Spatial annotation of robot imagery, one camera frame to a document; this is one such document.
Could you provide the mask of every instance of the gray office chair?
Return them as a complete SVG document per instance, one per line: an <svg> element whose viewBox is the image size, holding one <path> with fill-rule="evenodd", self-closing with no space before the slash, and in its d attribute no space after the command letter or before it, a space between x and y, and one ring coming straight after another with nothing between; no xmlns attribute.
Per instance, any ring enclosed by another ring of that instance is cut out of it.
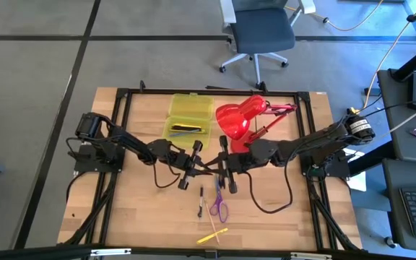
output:
<svg viewBox="0 0 416 260"><path fill-rule="evenodd" d="M246 56L254 60L256 70L256 88L265 89L259 76L259 56L281 61L281 66L288 66L288 60L276 51L284 51L295 46L292 26L303 12L316 11L313 0L298 0L300 6L288 19L284 7L287 0L220 0L223 18L223 32L232 34L237 45L237 55L220 66L225 66Z"/></svg>

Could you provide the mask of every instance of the red object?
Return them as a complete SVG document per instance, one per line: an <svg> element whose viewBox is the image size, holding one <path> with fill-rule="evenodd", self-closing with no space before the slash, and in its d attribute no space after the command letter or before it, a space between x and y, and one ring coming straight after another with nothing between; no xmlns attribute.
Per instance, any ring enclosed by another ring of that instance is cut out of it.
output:
<svg viewBox="0 0 416 260"><path fill-rule="evenodd" d="M216 110L216 119L222 131L232 139L230 149L233 152L247 152L252 141L262 137L278 121L293 112L296 105L270 105L260 95L253 95L240 105L222 105ZM250 120L261 114L277 116L268 126L263 126L256 133L249 131Z"/></svg>

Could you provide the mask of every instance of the wooden table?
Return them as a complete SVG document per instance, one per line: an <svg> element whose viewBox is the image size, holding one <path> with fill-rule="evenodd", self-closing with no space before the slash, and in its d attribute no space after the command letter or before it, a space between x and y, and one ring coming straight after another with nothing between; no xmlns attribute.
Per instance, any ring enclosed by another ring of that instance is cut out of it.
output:
<svg viewBox="0 0 416 260"><path fill-rule="evenodd" d="M116 88L98 88L92 111L110 117L115 94ZM329 101L326 93L310 92L310 96L316 129L319 130L332 123ZM245 96L214 95L213 98L215 107L245 100ZM272 104L293 103L291 97L267 97L267 100ZM171 95L134 94L127 131L145 143L161 138L170 102ZM266 125L271 120L272 116L259 116L258 126ZM308 133L306 111L303 111L303 121ZM216 157L221 150L220 135L222 131L213 118L209 147L204 147L200 153L204 162ZM299 138L295 114L280 121L264 138ZM220 235L220 246L215 239L198 246L198 239L212 233L205 208L201 220L196 216L199 208L199 189L200 185L204 186L205 198L211 206L215 200L214 177L197 176L191 179L186 191L178 189L177 184L159 189L154 185L152 167L144 165L136 155L127 152L123 172L118 176L106 244L148 248L315 251L308 191L306 180L301 175L303 171L300 169L299 158L288 163L287 171L293 193L291 207L276 214L264 214L251 201L248 177L236 175L238 193L230 194L228 190L222 193L229 207L229 219L222 224L219 218L213 217L217 230L229 228L229 231ZM264 168L251 170L250 173L253 176L254 195L262 207L275 209L289 202L283 168L275 168L269 164ZM167 165L161 163L157 164L157 176L160 185L169 183L174 178ZM59 242L70 238L90 213L97 179L97 173L87 173L72 186L58 235ZM334 219L350 240L361 247L347 186L336 178L327 178L326 183ZM101 222L99 216L93 242L98 240ZM320 223L324 245L328 246L328 235L322 217Z"/></svg>

